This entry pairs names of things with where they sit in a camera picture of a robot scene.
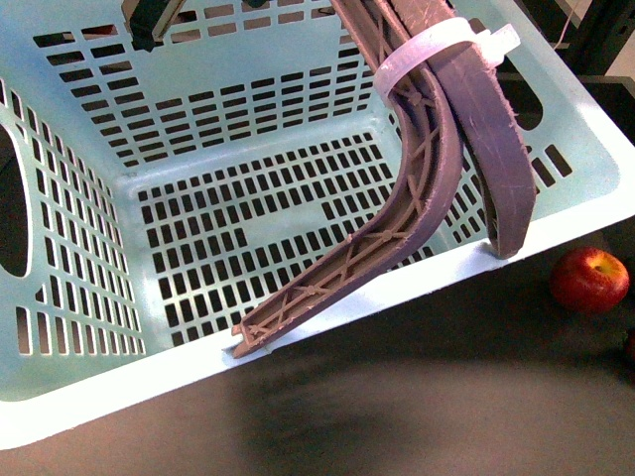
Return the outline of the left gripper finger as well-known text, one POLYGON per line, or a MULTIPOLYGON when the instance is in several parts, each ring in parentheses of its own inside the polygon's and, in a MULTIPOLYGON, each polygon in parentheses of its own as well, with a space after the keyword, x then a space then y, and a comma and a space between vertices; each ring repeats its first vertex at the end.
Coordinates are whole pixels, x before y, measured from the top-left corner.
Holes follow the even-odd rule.
POLYGON ((185 0, 124 0, 122 14, 135 50, 151 52, 163 42, 185 0))

